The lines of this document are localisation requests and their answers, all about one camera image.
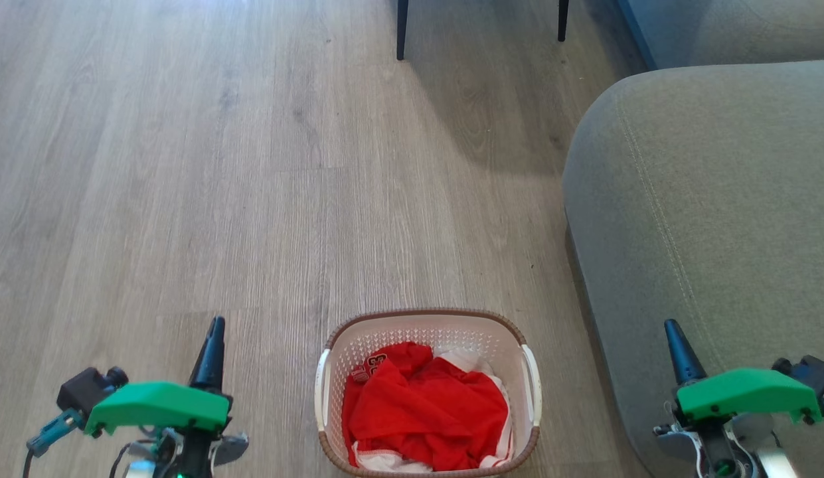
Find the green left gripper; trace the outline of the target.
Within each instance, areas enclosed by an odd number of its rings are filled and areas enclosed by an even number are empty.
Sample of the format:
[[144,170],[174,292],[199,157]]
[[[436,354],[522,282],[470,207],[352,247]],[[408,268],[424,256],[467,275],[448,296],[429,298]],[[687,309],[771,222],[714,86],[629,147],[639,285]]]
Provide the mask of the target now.
[[221,432],[232,401],[222,393],[224,317],[214,317],[188,386],[165,381],[129,383],[91,408],[84,434],[111,435],[120,427],[157,427]]

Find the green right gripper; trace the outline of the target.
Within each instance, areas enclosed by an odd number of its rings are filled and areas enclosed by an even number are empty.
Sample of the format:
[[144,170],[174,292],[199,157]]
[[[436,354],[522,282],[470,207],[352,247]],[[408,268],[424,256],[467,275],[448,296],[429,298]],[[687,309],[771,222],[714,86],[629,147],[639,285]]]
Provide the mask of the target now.
[[742,367],[710,377],[675,319],[664,330],[678,385],[671,414],[682,426],[742,414],[786,414],[794,423],[823,420],[812,387],[779,371]]

